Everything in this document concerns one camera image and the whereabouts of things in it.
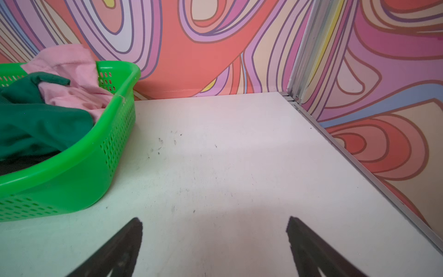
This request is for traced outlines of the green t shirt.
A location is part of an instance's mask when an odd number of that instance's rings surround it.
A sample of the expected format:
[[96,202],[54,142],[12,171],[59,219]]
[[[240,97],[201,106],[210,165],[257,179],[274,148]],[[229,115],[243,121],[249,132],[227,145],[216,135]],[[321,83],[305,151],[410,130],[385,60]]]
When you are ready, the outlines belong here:
[[40,84],[66,88],[70,80],[36,72],[1,88],[1,160],[62,152],[93,128],[89,112],[45,103]]

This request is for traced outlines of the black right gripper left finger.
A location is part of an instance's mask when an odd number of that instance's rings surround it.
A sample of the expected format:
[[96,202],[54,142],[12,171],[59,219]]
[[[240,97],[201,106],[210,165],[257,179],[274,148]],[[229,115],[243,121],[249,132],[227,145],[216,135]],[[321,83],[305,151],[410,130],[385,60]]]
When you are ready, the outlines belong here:
[[131,277],[135,270],[143,236],[143,223],[131,219],[70,277]]

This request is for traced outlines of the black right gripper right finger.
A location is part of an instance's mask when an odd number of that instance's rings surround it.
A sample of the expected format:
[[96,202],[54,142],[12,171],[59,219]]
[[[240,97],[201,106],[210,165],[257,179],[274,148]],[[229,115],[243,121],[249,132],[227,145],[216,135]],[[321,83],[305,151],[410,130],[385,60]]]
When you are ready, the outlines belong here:
[[300,277],[366,276],[299,218],[289,218],[286,233]]

